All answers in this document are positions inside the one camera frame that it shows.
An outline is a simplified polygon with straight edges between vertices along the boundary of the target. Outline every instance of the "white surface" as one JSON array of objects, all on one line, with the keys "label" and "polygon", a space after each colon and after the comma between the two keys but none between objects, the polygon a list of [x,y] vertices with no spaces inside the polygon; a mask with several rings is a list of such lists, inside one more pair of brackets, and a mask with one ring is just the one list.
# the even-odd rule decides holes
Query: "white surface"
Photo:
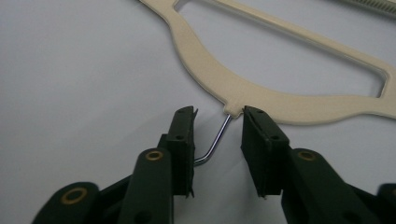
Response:
[{"label": "white surface", "polygon": [[[329,0],[244,0],[251,7],[396,66],[396,21]],[[236,74],[300,94],[377,96],[383,80],[210,4],[179,12]],[[0,3],[0,223],[30,223],[57,189],[127,176],[155,147],[175,110],[199,108],[197,157],[222,104],[188,75],[164,22],[136,1]],[[293,147],[321,153],[346,182],[376,193],[395,182],[396,120],[357,116],[317,126],[281,125]],[[231,123],[212,160],[195,169],[194,199],[175,199],[175,223],[286,223],[279,197],[256,196]]]}]

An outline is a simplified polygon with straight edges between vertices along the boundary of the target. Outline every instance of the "clamp jaw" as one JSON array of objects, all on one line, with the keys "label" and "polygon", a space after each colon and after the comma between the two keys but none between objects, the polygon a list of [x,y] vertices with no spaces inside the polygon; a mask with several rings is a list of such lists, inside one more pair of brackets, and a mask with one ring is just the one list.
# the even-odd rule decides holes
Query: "clamp jaw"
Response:
[{"label": "clamp jaw", "polygon": [[[58,190],[33,224],[173,223],[173,196],[193,196],[192,106],[179,109],[156,148],[143,151],[134,173],[99,190],[79,182]],[[246,106],[244,153],[260,197],[280,195],[289,224],[395,223],[396,184],[377,195],[349,186],[317,152],[291,149],[288,137],[260,109]]]}]

